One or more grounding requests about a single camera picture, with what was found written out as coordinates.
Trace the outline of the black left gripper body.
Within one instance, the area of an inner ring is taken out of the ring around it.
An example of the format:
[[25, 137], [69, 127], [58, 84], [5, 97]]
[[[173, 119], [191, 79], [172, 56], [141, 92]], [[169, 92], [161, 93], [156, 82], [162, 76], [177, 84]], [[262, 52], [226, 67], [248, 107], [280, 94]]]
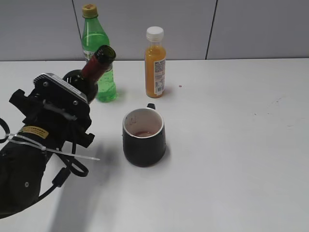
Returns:
[[21, 134], [37, 139], [47, 148], [62, 148], [65, 142], [87, 148], [94, 140], [93, 134], [86, 133], [92, 122], [90, 117], [75, 119], [64, 110], [47, 103], [34, 89], [28, 96], [23, 90], [17, 90], [9, 102], [25, 116]]

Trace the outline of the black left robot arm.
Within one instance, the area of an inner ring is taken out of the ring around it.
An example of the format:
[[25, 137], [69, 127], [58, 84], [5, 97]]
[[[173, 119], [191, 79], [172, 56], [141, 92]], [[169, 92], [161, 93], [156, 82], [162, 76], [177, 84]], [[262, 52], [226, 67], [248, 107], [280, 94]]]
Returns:
[[[78, 161], [76, 147], [88, 147], [94, 135], [86, 133], [91, 125], [87, 101], [63, 90], [34, 89], [28, 96], [17, 90], [10, 103], [25, 116], [24, 125], [11, 134], [5, 121], [6, 133], [0, 151], [0, 216], [17, 214], [61, 187], [70, 174], [79, 177], [89, 170]], [[41, 193], [42, 177], [53, 155], [64, 163], [52, 181], [52, 186]]]

